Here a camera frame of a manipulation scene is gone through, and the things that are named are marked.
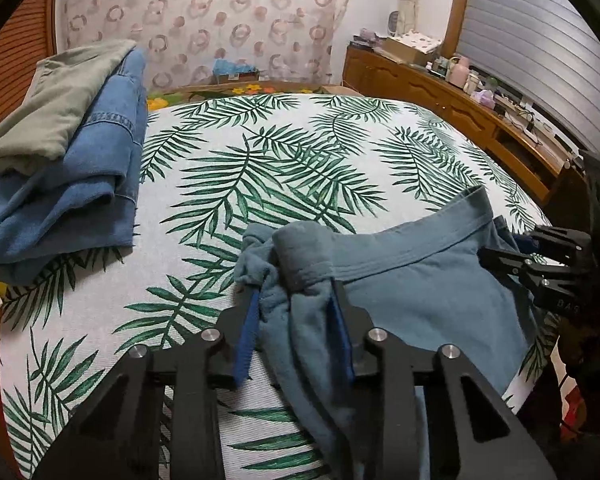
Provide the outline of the teal blue shorts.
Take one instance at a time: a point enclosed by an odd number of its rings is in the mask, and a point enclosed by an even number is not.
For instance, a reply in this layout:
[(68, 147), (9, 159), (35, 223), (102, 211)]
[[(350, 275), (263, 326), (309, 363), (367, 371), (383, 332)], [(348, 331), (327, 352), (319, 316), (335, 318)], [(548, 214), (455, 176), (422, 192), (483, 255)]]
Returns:
[(259, 341), (300, 425), (339, 479), (370, 458), (370, 411), (352, 392), (332, 286), (373, 323), (416, 348), (456, 344), (498, 392), (538, 332), (530, 292), (483, 268), (483, 247), (516, 246), (481, 186), (430, 216), (375, 234), (339, 234), (312, 221), (253, 223), (235, 280), (260, 292)]

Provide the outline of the wooden sideboard cabinet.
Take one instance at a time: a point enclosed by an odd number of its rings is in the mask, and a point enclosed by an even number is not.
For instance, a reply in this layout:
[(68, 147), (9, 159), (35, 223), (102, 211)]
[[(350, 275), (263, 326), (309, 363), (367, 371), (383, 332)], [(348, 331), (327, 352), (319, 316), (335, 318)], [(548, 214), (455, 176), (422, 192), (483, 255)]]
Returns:
[(555, 162), (519, 129), (444, 80), (396, 64), (355, 46), (347, 47), (342, 83), (373, 98), (393, 99), (430, 110), (494, 158), (542, 206), (579, 178), (568, 162)]

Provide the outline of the palm leaf bed sheet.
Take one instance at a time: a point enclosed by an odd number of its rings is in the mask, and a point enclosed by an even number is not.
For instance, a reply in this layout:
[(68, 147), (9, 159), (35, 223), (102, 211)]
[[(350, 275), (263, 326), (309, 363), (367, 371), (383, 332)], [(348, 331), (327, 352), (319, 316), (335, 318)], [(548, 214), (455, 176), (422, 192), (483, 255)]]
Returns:
[(133, 248), (60, 256), (6, 294), (2, 399), (20, 472), (33, 474), (125, 350), (170, 348), (212, 325), (248, 224), (373, 233), (474, 185), (513, 232), (545, 219), (489, 155), (415, 104), (281, 94), (152, 113)]

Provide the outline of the pink bottle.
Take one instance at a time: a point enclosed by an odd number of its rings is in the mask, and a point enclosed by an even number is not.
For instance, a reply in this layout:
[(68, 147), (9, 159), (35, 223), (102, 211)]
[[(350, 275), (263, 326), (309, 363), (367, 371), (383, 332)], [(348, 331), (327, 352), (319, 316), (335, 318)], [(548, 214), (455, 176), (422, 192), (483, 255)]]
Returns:
[(470, 74), (470, 61), (466, 56), (453, 56), (449, 59), (446, 80), (456, 88), (463, 89)]

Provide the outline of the blue denim folded jeans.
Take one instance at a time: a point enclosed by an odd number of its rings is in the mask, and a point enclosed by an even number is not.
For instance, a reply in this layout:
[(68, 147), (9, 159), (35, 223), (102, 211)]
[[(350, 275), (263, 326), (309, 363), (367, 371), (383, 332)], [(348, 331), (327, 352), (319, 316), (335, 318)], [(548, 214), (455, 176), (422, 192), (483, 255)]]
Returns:
[(64, 157), (29, 177), (0, 174), (0, 282), (26, 286), (53, 258), (132, 244), (147, 127), (145, 57), (106, 80)]

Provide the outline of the grey window blind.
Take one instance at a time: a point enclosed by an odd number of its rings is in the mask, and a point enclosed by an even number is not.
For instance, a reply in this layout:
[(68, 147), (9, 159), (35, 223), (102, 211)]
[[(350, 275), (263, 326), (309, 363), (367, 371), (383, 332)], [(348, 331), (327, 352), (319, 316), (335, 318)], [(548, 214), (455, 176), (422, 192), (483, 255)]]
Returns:
[(568, 0), (467, 0), (457, 52), (600, 152), (600, 42)]

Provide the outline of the polka dot gift box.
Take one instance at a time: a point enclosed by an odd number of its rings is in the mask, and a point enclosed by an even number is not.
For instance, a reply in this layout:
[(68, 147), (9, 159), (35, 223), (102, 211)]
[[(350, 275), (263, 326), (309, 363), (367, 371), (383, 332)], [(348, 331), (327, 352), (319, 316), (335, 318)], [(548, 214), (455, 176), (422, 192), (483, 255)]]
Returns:
[(381, 47), (405, 64), (424, 66), (438, 56), (441, 44), (439, 39), (410, 30), (406, 34), (386, 38)]

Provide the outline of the floral blanket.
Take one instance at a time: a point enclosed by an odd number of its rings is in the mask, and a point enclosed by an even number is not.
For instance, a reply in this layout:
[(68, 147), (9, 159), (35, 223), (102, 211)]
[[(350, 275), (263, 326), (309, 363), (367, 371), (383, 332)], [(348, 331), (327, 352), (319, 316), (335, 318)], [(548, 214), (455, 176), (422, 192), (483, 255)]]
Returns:
[(204, 86), (189, 86), (174, 90), (160, 90), (147, 97), (148, 110), (155, 112), (169, 106), (202, 101), (222, 99), (227, 96), (269, 96), (276, 93), (309, 93), (309, 94), (336, 94), (348, 96), (347, 87), (334, 86), (333, 84), (305, 84), (304, 82), (291, 81), (236, 81), (228, 84), (205, 84)]

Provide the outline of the cardboard box with blue cloth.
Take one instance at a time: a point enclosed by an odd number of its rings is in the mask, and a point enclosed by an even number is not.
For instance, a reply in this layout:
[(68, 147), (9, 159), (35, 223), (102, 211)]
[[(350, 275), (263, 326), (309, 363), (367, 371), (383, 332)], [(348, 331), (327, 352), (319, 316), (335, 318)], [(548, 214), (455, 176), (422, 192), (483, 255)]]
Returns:
[(259, 79), (259, 71), (254, 66), (246, 63), (230, 62), (225, 58), (218, 58), (212, 68), (212, 77), (216, 84), (257, 81)]

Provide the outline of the grey folded pants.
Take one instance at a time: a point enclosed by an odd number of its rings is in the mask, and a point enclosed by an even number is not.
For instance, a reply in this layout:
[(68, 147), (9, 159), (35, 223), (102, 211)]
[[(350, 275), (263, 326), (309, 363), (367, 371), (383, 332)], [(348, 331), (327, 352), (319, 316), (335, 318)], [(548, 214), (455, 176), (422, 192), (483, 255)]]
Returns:
[(0, 122), (0, 174), (29, 177), (64, 157), (102, 86), (135, 47), (112, 40), (38, 62), (26, 97)]

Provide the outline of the patterned wall curtain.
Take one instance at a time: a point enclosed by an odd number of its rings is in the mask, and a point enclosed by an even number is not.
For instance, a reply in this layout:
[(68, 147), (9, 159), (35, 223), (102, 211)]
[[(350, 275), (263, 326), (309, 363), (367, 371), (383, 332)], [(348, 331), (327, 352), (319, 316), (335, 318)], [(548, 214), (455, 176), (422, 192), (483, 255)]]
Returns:
[(349, 0), (56, 0), (61, 49), (131, 39), (145, 84), (208, 84), (222, 67), (268, 79), (323, 82)]

